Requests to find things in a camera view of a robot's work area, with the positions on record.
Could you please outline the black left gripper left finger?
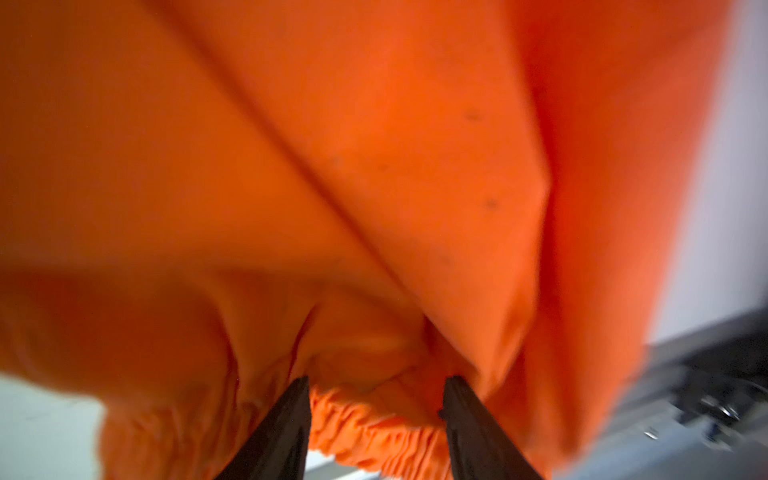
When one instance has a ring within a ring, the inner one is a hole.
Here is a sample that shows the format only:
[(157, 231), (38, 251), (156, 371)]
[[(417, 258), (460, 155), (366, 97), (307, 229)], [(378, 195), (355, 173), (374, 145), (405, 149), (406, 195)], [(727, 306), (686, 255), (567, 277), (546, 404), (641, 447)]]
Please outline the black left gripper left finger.
[(215, 480), (302, 480), (311, 429), (310, 382), (291, 382)]

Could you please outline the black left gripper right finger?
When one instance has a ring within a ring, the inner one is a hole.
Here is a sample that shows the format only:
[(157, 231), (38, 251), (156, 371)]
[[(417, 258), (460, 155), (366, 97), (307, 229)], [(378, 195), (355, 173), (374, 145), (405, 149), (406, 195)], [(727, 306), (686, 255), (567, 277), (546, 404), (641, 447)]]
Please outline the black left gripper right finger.
[(445, 380), (440, 417), (454, 479), (542, 479), (463, 377)]

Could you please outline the orange cloth garment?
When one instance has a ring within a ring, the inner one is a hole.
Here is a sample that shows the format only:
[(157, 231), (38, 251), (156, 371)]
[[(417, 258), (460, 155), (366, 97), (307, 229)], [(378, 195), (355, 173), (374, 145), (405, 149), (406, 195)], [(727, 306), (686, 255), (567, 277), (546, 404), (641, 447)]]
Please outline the orange cloth garment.
[(108, 479), (310, 445), (450, 477), (464, 376), (543, 473), (639, 365), (730, 1), (5, 1), (1, 370)]

